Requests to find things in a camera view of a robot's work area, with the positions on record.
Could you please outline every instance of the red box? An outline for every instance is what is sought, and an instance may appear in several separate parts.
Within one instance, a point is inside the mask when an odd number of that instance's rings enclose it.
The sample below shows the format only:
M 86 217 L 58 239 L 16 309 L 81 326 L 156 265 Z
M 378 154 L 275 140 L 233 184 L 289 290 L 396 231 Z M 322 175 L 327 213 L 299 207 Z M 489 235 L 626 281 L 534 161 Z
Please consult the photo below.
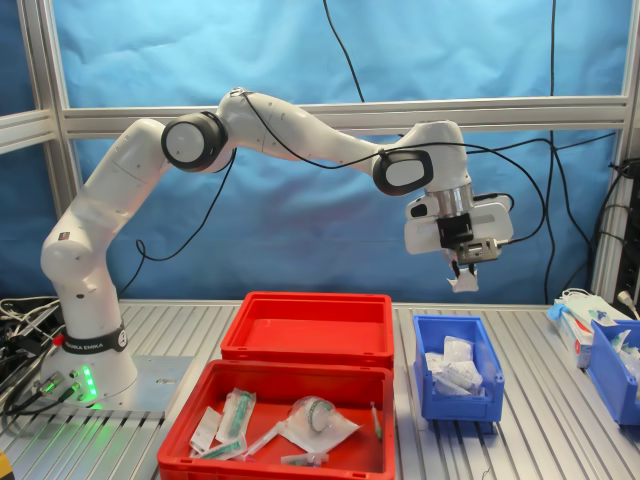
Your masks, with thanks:
M 226 395 L 240 388 L 255 392 L 258 402 L 247 430 L 251 444 L 302 397 L 317 395 L 332 402 L 346 418 L 362 425 L 329 452 L 321 468 L 280 464 L 280 457 L 304 453 L 277 436 L 256 454 L 255 463 L 189 457 L 189 440 L 207 406 L 221 412 Z M 376 437 L 370 402 L 378 407 L 382 441 Z M 189 400 L 158 451 L 163 480 L 391 480 L 395 477 L 393 378 L 382 368 L 287 365 L 218 360 L 205 368 Z
M 252 292 L 220 346 L 222 358 L 393 371 L 386 295 Z

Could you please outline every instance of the white packet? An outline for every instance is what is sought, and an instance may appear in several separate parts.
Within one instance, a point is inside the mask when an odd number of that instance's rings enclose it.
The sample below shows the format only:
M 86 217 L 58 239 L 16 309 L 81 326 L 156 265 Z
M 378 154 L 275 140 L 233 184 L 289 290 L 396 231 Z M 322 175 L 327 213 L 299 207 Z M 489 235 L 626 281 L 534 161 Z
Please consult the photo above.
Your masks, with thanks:
M 213 439 L 218 432 L 221 419 L 222 415 L 216 412 L 213 408 L 207 407 L 204 415 L 202 415 L 200 423 L 198 424 L 198 428 L 196 428 L 196 431 L 193 433 L 191 441 L 189 442 L 191 448 L 193 448 L 198 454 L 206 452 L 211 447 L 211 442 L 213 442 Z
M 328 461 L 329 455 L 326 453 L 303 453 L 302 455 L 280 457 L 280 463 L 283 465 L 297 465 L 299 467 L 306 467 L 307 465 L 319 467 Z
M 234 388 L 224 402 L 222 422 L 220 422 L 216 440 L 220 443 L 229 443 L 240 435 L 246 435 L 255 405 L 255 393 L 251 394 Z
M 455 383 L 450 380 L 447 380 L 442 375 L 436 375 L 435 377 L 435 389 L 436 392 L 442 395 L 459 395 L 459 396 L 469 396 L 471 392 L 468 392 L 462 387 L 459 387 Z
M 209 460 L 229 460 L 230 458 L 243 454 L 246 449 L 247 441 L 245 440 L 244 435 L 240 434 L 239 437 L 236 437 L 231 442 L 210 448 L 200 455 L 199 458 Z
M 444 337 L 444 361 L 473 361 L 473 343 L 462 338 Z
M 441 353 L 427 352 L 424 354 L 424 358 L 427 361 L 427 368 L 432 374 L 442 373 L 442 363 L 444 362 L 444 355 Z
M 629 344 L 622 345 L 622 351 L 627 352 L 636 360 L 640 360 L 640 349 L 638 347 L 630 347 Z
M 624 341 L 627 339 L 627 336 L 631 333 L 631 330 L 625 330 L 624 332 L 620 332 L 618 335 L 611 339 L 611 347 L 615 350 L 616 353 L 620 353 L 622 350 L 622 345 Z
M 293 405 L 281 435 L 309 453 L 328 452 L 359 428 L 330 402 L 305 397 Z
M 627 352 L 620 352 L 620 360 L 622 360 L 624 366 L 627 367 L 629 373 L 636 377 L 636 381 L 638 385 L 640 385 L 640 360 L 636 360 Z M 636 392 L 636 400 L 640 400 L 640 388 Z
M 442 366 L 444 376 L 465 390 L 479 389 L 482 375 L 473 362 L 448 362 Z

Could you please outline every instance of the slotted table surface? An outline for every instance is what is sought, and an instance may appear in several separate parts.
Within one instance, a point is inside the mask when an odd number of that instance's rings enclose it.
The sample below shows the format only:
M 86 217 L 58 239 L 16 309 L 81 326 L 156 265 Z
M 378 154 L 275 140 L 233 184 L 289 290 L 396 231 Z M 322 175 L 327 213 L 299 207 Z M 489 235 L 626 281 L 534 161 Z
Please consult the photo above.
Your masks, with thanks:
M 138 355 L 193 356 L 166 419 L 71 408 L 18 417 L 0 428 L 17 479 L 159 479 L 156 452 L 240 305 L 226 301 L 123 301 Z M 397 479 L 640 479 L 640 427 L 611 419 L 588 375 L 542 307 L 394 304 Z M 505 375 L 502 421 L 421 419 L 415 402 L 415 313 L 482 317 Z

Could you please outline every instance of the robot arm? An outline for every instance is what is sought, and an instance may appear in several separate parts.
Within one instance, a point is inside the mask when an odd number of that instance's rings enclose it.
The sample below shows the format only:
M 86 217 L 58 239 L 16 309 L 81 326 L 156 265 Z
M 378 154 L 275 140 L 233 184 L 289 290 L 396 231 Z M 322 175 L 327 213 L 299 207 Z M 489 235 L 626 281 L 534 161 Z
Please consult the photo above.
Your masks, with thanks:
M 383 193 L 424 188 L 406 210 L 408 251 L 452 251 L 456 277 L 464 279 L 458 290 L 477 289 L 473 267 L 458 265 L 497 258 L 513 229 L 503 199 L 474 202 L 464 147 L 438 144 L 462 141 L 458 126 L 444 121 L 418 124 L 391 145 L 374 144 L 340 133 L 283 100 L 242 89 L 227 94 L 216 114 L 185 115 L 166 127 L 155 120 L 136 121 L 112 145 L 43 245 L 41 265 L 60 297 L 66 331 L 62 349 L 43 363 L 42 378 L 58 373 L 65 378 L 59 388 L 77 383 L 78 396 L 67 401 L 76 405 L 116 395 L 135 381 L 107 248 L 171 165 L 220 171 L 238 147 L 286 160 L 327 159 L 337 166 L 366 157 L 350 167 L 370 175 Z

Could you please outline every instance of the blue plastic bin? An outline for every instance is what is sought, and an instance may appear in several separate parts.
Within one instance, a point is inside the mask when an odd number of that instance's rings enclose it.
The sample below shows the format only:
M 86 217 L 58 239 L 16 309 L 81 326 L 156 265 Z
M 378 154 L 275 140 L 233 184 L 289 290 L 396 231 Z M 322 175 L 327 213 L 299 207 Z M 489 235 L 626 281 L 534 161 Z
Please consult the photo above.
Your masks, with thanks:
M 609 413 L 619 425 L 640 425 L 640 401 L 636 400 L 638 382 L 629 373 L 611 346 L 620 332 L 631 330 L 625 343 L 640 347 L 640 322 L 617 320 L 615 327 L 593 326 L 593 347 L 588 372 Z
M 414 315 L 416 329 L 416 383 L 426 420 L 471 420 L 499 422 L 502 416 L 504 375 L 479 317 Z M 433 388 L 425 352 L 444 353 L 444 337 L 473 342 L 473 361 L 482 375 L 485 397 L 442 395 Z

